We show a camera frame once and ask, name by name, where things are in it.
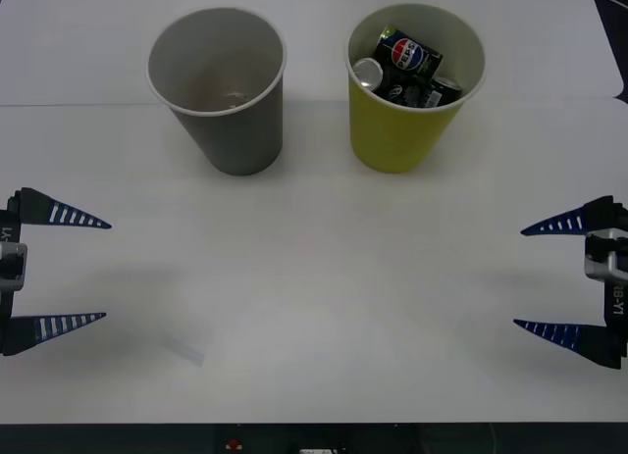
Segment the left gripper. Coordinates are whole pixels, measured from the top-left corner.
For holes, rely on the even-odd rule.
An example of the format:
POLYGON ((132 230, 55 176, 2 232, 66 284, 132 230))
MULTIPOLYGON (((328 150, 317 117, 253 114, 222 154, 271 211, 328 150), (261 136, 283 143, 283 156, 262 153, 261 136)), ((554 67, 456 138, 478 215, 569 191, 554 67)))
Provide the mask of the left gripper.
POLYGON ((11 317, 14 293, 21 289, 21 225, 111 228, 106 221, 40 191, 24 187, 1 211, 1 355, 14 356, 71 331, 106 313, 11 317))

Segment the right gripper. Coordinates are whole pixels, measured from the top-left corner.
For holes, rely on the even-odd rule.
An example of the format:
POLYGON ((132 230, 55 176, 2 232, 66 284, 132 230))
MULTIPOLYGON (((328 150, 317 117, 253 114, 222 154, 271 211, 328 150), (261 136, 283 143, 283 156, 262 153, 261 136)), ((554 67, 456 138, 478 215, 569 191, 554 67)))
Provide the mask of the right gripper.
POLYGON ((627 210, 611 195, 543 219, 521 230, 524 236, 587 235, 608 229, 603 282, 605 327, 514 319, 528 332, 608 369, 620 370, 627 357, 627 210))

